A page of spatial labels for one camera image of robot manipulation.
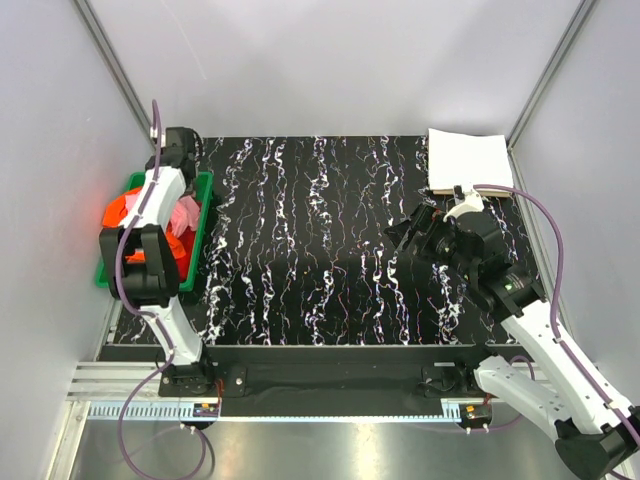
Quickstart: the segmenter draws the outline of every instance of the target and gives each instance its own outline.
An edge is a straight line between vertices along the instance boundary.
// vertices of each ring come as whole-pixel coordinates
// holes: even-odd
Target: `orange cloth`
[[[120,222],[129,214],[126,207],[126,199],[127,195],[132,195],[140,192],[142,187],[134,188],[124,194],[120,195],[113,202],[109,204],[106,211],[104,212],[104,217],[102,218],[102,225],[105,228],[116,228]],[[187,251],[180,241],[180,239],[176,238],[176,236],[171,232],[171,224],[167,226],[167,230],[165,232],[165,236],[167,237],[167,242],[169,243],[169,248],[171,249],[171,253],[173,254],[173,258],[176,259],[178,263],[178,267],[180,270],[181,280],[185,280],[188,273],[188,260],[187,260],[187,272],[183,275],[183,269],[180,268],[180,264],[184,263],[181,260],[184,260],[187,256]],[[144,253],[136,252],[133,255],[127,257],[127,261],[132,263],[144,262]]]

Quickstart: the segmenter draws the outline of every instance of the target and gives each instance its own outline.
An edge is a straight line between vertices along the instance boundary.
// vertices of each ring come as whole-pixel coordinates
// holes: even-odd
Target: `clothing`
[[[134,188],[111,202],[104,213],[102,225],[106,228],[117,227],[135,205],[140,190],[142,187]],[[167,243],[178,266],[181,282],[185,281],[189,275],[191,252],[199,220],[200,207],[198,204],[190,196],[182,197],[176,202],[176,207],[171,213],[171,220],[165,231]],[[144,253],[136,252],[128,256],[127,261],[131,263],[144,262]]]

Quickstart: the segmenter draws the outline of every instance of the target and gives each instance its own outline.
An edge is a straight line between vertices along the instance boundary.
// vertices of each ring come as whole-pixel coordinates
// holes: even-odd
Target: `black marble table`
[[[396,254],[382,234],[420,202],[452,204],[425,188],[425,137],[211,138],[205,150],[215,198],[181,300],[207,344],[511,343],[457,273]],[[537,274],[517,204],[485,205]],[[113,343],[157,342],[124,312]]]

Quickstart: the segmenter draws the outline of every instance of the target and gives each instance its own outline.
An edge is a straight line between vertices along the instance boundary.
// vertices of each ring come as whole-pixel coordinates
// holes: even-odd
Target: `metallic floor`
[[[507,407],[495,424],[513,418]],[[178,478],[197,463],[196,438],[175,431],[149,442],[166,422],[129,422],[129,450],[146,473]],[[195,479],[215,480],[575,480],[553,444],[526,420],[500,433],[426,431],[450,425],[218,423],[205,432],[215,450]],[[87,423],[74,480],[136,479],[122,461],[116,422]]]

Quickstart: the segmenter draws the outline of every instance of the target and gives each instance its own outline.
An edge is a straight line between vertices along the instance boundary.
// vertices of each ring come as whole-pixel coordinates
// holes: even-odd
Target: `pink cloth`
[[[137,193],[125,196],[125,203],[128,211],[131,211],[136,204],[137,199]],[[171,219],[169,220],[171,223],[171,232],[176,237],[182,236],[187,228],[190,228],[195,232],[198,229],[199,221],[200,207],[193,197],[187,195],[176,202],[176,206],[174,207],[173,212],[171,212]]]

